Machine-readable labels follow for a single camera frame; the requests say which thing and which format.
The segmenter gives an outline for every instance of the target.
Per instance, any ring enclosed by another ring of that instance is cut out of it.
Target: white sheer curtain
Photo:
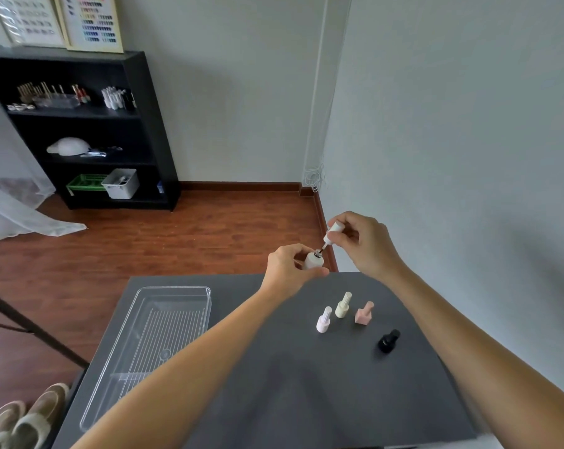
[[[36,211],[54,192],[54,185],[0,106],[0,239],[32,232],[62,236],[84,230],[84,224],[62,222]]]

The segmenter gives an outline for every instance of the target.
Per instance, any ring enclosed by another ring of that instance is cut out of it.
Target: black cap
[[[390,334],[382,336],[382,339],[378,342],[378,348],[382,353],[390,353],[394,349],[398,337],[400,337],[400,331],[393,329]]]

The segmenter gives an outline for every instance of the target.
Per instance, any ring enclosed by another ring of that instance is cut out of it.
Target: right arm
[[[564,448],[564,393],[410,270],[385,225],[350,211],[336,220],[347,229],[330,240],[398,296],[505,449]]]

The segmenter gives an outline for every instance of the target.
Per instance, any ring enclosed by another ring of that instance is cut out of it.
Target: hand
[[[328,232],[334,244],[342,247],[359,271],[388,285],[388,282],[406,267],[388,234],[388,228],[373,217],[346,211],[332,217],[346,225],[344,232]]]
[[[302,244],[278,247],[268,256],[268,269],[259,290],[284,301],[297,294],[308,280],[327,276],[328,268],[300,269],[309,252],[315,251]]]

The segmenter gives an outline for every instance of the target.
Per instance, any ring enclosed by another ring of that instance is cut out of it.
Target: gray wall
[[[300,181],[310,123],[308,162],[319,162],[349,1],[327,1],[324,34],[326,0],[118,3],[125,48],[147,54],[181,180]]]
[[[353,0],[324,170],[564,391],[564,0]]]

